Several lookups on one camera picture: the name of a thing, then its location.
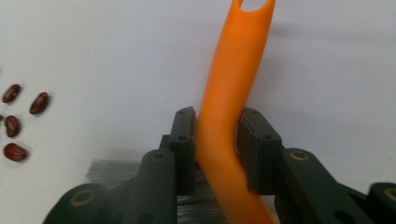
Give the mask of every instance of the bean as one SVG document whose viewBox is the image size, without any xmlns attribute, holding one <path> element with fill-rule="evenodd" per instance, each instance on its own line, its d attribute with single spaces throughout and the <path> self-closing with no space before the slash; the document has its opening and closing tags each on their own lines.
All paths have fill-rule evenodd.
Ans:
<svg viewBox="0 0 396 224">
<path fill-rule="evenodd" d="M 7 104 L 13 102 L 20 93 L 20 90 L 21 90 L 21 86 L 18 84 L 14 84 L 10 86 L 3 95 L 3 102 Z"/>
<path fill-rule="evenodd" d="M 23 161 L 28 156 L 28 152 L 23 147 L 10 143 L 4 147 L 4 155 L 12 161 Z"/>
<path fill-rule="evenodd" d="M 30 106 L 30 113 L 36 115 L 43 112 L 47 108 L 49 101 L 49 95 L 46 92 L 41 92 Z"/>
<path fill-rule="evenodd" d="M 18 133 L 20 133 L 20 121 L 14 116 L 8 116 L 5 120 L 5 124 L 8 137 L 15 137 L 18 135 Z"/>
</svg>

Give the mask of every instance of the orange object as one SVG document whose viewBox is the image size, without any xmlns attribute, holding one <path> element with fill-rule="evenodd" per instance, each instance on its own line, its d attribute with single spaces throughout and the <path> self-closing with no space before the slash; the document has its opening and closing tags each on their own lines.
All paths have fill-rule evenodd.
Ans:
<svg viewBox="0 0 396 224">
<path fill-rule="evenodd" d="M 235 154 L 237 121 L 259 68 L 275 0 L 246 12 L 233 0 L 206 83 L 196 129 L 196 158 L 232 224 L 275 223 L 262 199 L 248 192 Z"/>
</svg>

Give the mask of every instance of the seed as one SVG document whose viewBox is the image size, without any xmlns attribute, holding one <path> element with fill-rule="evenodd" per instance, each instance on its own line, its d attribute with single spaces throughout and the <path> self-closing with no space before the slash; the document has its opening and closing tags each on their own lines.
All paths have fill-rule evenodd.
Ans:
<svg viewBox="0 0 396 224">
<path fill-rule="evenodd" d="M 41 92 L 30 106 L 30 113 L 36 115 L 43 112 L 47 108 L 49 101 L 49 95 L 46 92 Z"/>
<path fill-rule="evenodd" d="M 8 116 L 5 120 L 5 124 L 8 137 L 15 137 L 18 135 L 18 133 L 20 133 L 20 121 L 14 116 Z"/>
<path fill-rule="evenodd" d="M 12 161 L 23 161 L 26 159 L 28 153 L 23 147 L 15 143 L 10 143 L 4 147 L 4 155 Z"/>
<path fill-rule="evenodd" d="M 3 102 L 7 104 L 13 102 L 20 93 L 20 90 L 21 90 L 21 86 L 18 84 L 14 84 L 10 86 L 3 95 Z"/>
</svg>

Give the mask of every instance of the hanging hole in handle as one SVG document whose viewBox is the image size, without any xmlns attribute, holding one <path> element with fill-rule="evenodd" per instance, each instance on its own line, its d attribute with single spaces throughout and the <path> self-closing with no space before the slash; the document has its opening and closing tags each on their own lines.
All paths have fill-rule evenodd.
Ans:
<svg viewBox="0 0 396 224">
<path fill-rule="evenodd" d="M 260 8 L 262 8 L 267 0 L 241 0 L 242 1 L 242 6 L 241 9 L 246 11 L 246 12 L 251 12 L 251 11 L 256 11 Z"/>
</svg>

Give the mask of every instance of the dark brown bean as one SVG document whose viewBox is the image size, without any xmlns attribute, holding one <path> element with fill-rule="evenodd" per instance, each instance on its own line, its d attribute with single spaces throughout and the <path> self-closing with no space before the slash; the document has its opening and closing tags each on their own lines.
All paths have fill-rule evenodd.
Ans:
<svg viewBox="0 0 396 224">
<path fill-rule="evenodd" d="M 14 84 L 10 86 L 3 95 L 3 102 L 7 104 L 13 102 L 20 93 L 20 90 L 21 90 L 21 86 L 18 84 Z"/>
<path fill-rule="evenodd" d="M 15 137 L 18 135 L 18 133 L 20 133 L 20 121 L 14 116 L 8 116 L 5 120 L 5 124 L 8 137 Z"/>
<path fill-rule="evenodd" d="M 43 112 L 47 108 L 49 101 L 49 95 L 46 92 L 41 92 L 30 106 L 30 113 L 35 115 Z"/>
<path fill-rule="evenodd" d="M 4 147 L 4 155 L 12 161 L 23 161 L 28 156 L 28 152 L 23 147 L 10 143 Z"/>
</svg>

